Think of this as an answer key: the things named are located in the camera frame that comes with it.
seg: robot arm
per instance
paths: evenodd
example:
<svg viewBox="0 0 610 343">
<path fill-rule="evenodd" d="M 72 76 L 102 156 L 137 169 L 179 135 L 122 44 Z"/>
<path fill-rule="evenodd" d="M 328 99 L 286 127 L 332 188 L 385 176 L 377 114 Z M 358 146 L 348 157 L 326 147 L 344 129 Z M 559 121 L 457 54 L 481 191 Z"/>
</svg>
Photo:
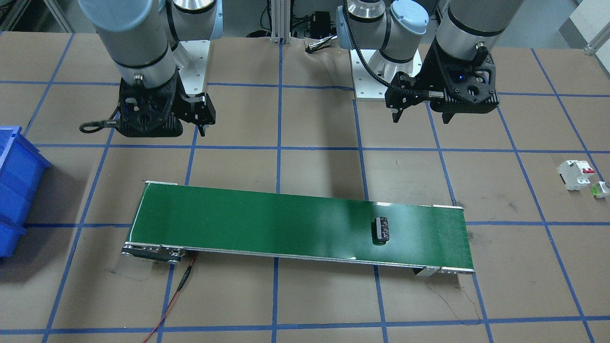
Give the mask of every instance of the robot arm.
<svg viewBox="0 0 610 343">
<path fill-rule="evenodd" d="M 388 87 L 386 106 L 395 123 L 405 109 L 423 101 L 443 112 L 443 122 L 448 123 L 455 113 L 488 113 L 499 105 L 490 50 L 522 2 L 452 0 L 416 75 L 409 62 L 428 16 L 415 2 L 395 0 L 387 11 L 381 0 L 343 0 L 337 9 L 342 28 L 337 34 L 342 47 L 356 49 L 371 76 Z M 380 28 L 384 18 L 391 21 L 385 31 Z M 366 61 L 360 46 L 378 51 Z"/>
<path fill-rule="evenodd" d="M 203 136 L 207 125 L 215 123 L 215 110 L 203 92 L 204 79 L 199 87 L 192 86 L 192 79 L 205 70 L 181 41 L 222 35 L 221 0 L 79 0 L 79 4 L 121 73 L 119 117 L 112 119 L 113 113 L 109 120 L 83 124 L 81 131 L 112 127 L 128 137 L 176 137 L 182 134 L 180 120 L 184 120 L 196 124 Z"/>
</svg>

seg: blue joint cap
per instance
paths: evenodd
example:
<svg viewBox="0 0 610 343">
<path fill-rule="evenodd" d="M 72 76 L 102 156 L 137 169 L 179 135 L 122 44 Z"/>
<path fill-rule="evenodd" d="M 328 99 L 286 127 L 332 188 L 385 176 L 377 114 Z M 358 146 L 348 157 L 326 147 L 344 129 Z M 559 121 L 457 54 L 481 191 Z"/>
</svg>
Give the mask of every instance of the blue joint cap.
<svg viewBox="0 0 610 343">
<path fill-rule="evenodd" d="M 409 32 L 416 35 L 426 33 L 430 18 L 422 5 L 412 0 L 396 0 L 390 8 L 394 19 Z"/>
<path fill-rule="evenodd" d="M 96 27 L 125 32 L 146 19 L 153 0 L 79 0 L 82 11 Z"/>
</svg>

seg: green surface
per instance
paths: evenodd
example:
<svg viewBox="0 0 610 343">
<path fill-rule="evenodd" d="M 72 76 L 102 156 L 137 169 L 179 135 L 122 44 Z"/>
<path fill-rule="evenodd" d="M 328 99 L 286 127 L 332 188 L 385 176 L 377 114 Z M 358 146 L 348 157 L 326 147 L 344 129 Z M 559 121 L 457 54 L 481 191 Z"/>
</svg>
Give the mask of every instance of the green surface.
<svg viewBox="0 0 610 343">
<path fill-rule="evenodd" d="M 374 244 L 387 217 L 390 240 Z M 472 269 L 464 212 L 240 190 L 146 184 L 127 241 L 196 250 Z"/>
</svg>

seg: blue container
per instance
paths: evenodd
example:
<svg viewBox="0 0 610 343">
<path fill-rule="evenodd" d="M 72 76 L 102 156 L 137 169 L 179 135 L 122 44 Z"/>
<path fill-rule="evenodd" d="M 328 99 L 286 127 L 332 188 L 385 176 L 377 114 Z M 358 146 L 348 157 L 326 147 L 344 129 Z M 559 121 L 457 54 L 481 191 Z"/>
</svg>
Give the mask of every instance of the blue container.
<svg viewBox="0 0 610 343">
<path fill-rule="evenodd" d="M 13 255 L 43 171 L 51 166 L 21 134 L 0 126 L 0 257 Z"/>
</svg>

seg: red wire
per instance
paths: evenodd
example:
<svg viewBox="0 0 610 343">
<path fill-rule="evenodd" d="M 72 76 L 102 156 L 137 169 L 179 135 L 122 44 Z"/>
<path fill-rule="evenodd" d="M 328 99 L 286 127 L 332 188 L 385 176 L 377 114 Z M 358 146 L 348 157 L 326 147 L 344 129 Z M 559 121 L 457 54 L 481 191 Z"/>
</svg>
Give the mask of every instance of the red wire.
<svg viewBox="0 0 610 343">
<path fill-rule="evenodd" d="M 197 251 L 193 254 L 193 259 L 191 259 L 191 263 L 189 264 L 190 267 L 193 266 L 193 263 L 195 263 L 195 259 L 197 258 Z M 157 329 L 161 326 L 161 323 L 163 322 L 163 320 L 165 319 L 165 316 L 167 316 L 168 312 L 170 312 L 170 309 L 172 307 L 172 305 L 174 305 L 174 301 L 176 301 L 176 298 L 178 297 L 178 294 L 180 293 L 180 291 L 176 291 L 176 293 L 174 293 L 174 296 L 171 298 L 170 303 L 167 305 L 167 308 L 165 309 L 165 312 L 163 312 L 163 316 L 161 317 L 161 319 L 159 320 L 159 323 L 157 323 L 157 326 L 155 326 L 152 331 L 148 334 L 148 336 L 146 338 L 144 338 L 144 341 L 142 341 L 142 343 L 146 343 L 148 342 L 148 339 L 155 333 L 155 331 L 157 331 Z"/>
</svg>

